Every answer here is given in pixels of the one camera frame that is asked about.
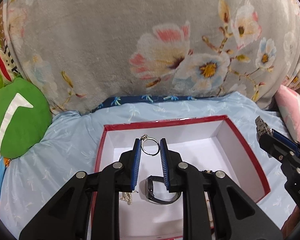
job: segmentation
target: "white stripe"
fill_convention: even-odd
[[[2,140],[4,138],[4,135],[6,133],[6,130],[8,128],[9,123],[11,122],[11,119],[18,109],[19,106],[33,108],[33,105],[31,105],[27,99],[25,99],[22,95],[19,93],[16,93],[13,100],[10,102],[8,109],[3,117],[1,126],[0,126],[0,150],[1,150],[1,144]]]

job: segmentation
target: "light blue bedsheet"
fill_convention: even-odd
[[[277,113],[260,110],[237,92],[222,98],[125,104],[84,116],[75,111],[57,115],[42,141],[22,157],[12,160],[7,168],[0,198],[0,218],[18,238],[23,227],[77,171],[93,173],[104,124],[223,114],[238,127],[264,169],[271,192],[259,206],[281,227],[295,203],[284,189],[286,179],[279,162],[269,159],[259,148],[254,120],[261,115],[272,128],[284,135],[288,133]]]

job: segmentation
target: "jewelry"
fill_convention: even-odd
[[[123,200],[123,201],[127,202],[128,205],[131,205],[132,204],[132,193],[122,192],[122,197],[120,198],[120,200]]]
[[[146,198],[147,199],[149,199],[153,202],[156,202],[158,204],[161,204],[161,205],[168,205],[168,204],[174,203],[175,201],[177,201],[180,198],[181,192],[177,192],[176,195],[174,196],[174,200],[170,200],[170,201],[161,200],[161,199],[156,198],[154,196],[154,189],[153,189],[153,182],[154,181],[164,183],[163,177],[149,176],[148,178],[146,178],[145,191],[146,191]]]
[[[142,149],[142,151],[143,151],[145,154],[148,154],[148,155],[151,155],[151,156],[156,156],[156,155],[160,152],[160,144],[158,143],[158,141],[157,141],[156,139],[154,139],[154,138],[152,138],[152,137],[149,137],[148,135],[145,134],[145,135],[141,136],[140,140],[141,140],[141,149]],[[158,146],[158,151],[157,151],[155,154],[150,154],[150,153],[148,153],[148,152],[145,151],[145,149],[144,149],[144,147],[143,147],[143,143],[144,143],[146,140],[154,141],[154,142],[157,144],[157,146]]]

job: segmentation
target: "watch face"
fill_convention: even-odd
[[[149,197],[149,183],[148,183],[148,179],[146,179],[146,183],[145,183],[145,192],[146,192],[146,198]]]

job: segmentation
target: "black watch strap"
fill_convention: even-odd
[[[148,189],[146,189],[146,190],[150,190],[149,187],[153,190],[153,181],[164,183],[163,177],[160,177],[160,176],[149,176],[147,178],[147,180],[148,180]],[[175,201],[177,201],[180,198],[180,196],[181,196],[181,192],[177,192],[177,198],[176,199],[171,200],[171,201],[166,201],[166,200],[161,200],[161,199],[156,198],[154,196],[154,193],[150,192],[149,196],[148,196],[148,199],[153,201],[153,202],[156,202],[158,204],[161,204],[161,205],[169,205],[169,204],[172,204]]]

